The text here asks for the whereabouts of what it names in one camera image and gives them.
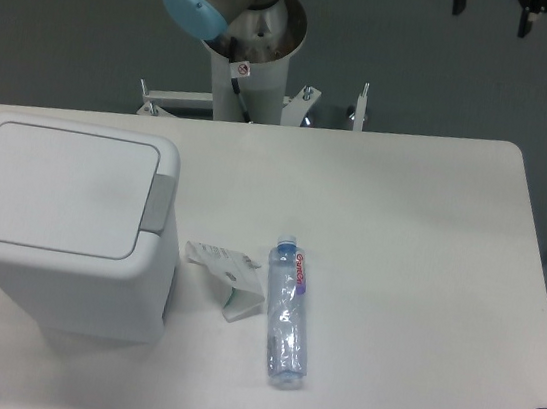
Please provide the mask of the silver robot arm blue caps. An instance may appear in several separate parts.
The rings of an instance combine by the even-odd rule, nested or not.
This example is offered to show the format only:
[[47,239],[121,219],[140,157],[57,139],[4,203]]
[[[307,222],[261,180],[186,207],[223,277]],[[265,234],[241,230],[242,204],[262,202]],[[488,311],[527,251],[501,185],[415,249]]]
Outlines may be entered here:
[[277,62],[306,38],[306,12],[297,0],[162,0],[186,34],[231,62]]

